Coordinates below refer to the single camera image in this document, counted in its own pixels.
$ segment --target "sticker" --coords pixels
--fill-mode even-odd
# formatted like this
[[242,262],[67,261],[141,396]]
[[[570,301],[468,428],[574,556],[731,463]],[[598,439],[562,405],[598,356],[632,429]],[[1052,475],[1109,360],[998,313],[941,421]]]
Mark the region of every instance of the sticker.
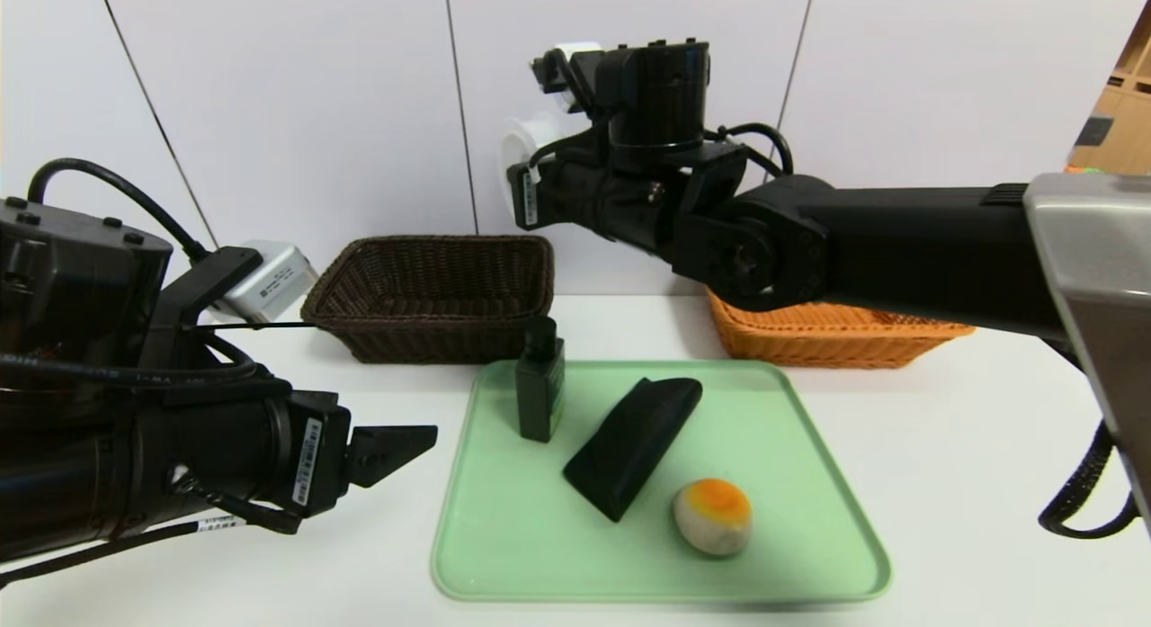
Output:
[[304,426],[304,444],[299,448],[299,467],[296,467],[296,487],[291,491],[291,500],[307,505],[307,495],[312,491],[312,472],[315,472],[315,452],[320,449],[320,431],[323,423],[317,419],[307,419]]
[[201,519],[196,522],[197,533],[211,533],[212,530],[222,530],[224,528],[236,528],[237,526],[246,525],[247,522],[238,517],[230,515],[227,513],[223,517],[213,517],[211,519]]
[[524,222],[531,227],[538,221],[540,213],[535,204],[535,182],[532,181],[531,171],[524,171]]

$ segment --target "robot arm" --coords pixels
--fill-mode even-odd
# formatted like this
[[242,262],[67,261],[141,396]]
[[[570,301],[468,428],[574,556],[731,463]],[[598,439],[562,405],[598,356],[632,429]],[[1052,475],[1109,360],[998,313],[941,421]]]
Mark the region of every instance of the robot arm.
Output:
[[[768,125],[703,127],[707,43],[584,48],[532,64],[544,93],[592,127],[505,167],[521,229],[587,227],[745,311],[828,300],[1039,336],[1091,379],[1102,458],[1114,439],[1133,482],[1128,513],[1138,504],[1149,517],[1151,179],[831,188],[791,175],[790,148]],[[742,131],[769,136],[783,167],[738,143]],[[748,160],[776,179],[737,193]]]

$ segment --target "plastic tray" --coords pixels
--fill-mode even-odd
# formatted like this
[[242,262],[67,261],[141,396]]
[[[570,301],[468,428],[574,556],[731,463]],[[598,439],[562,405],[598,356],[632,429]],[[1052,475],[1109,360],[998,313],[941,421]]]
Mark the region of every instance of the plastic tray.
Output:
[[[787,377],[760,361],[569,361],[551,443],[519,437],[514,361],[481,372],[433,550],[448,596],[501,602],[808,604],[866,601],[891,565]],[[564,481],[564,464],[641,377],[695,377],[703,400],[619,523]],[[683,484],[719,476],[752,499],[730,559],[688,546]]]

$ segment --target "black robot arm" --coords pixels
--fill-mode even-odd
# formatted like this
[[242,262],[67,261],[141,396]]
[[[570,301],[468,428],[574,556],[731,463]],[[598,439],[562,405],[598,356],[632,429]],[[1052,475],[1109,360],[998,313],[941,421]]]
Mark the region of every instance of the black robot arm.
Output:
[[[587,227],[745,311],[829,300],[1067,339],[1024,184],[844,190],[790,175],[773,128],[703,127],[707,43],[552,49],[533,68],[592,127],[508,168],[521,229]],[[746,131],[771,138],[783,167],[734,138]],[[748,161],[777,177],[737,194]]]

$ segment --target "wicker basket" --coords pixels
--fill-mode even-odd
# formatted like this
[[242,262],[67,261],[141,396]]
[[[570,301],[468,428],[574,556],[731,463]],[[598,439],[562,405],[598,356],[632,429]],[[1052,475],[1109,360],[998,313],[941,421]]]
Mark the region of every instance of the wicker basket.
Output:
[[300,316],[365,364],[482,365],[519,357],[551,307],[543,237],[371,237],[323,272]]
[[744,312],[711,295],[711,316],[731,357],[782,366],[895,369],[975,328],[833,304]]

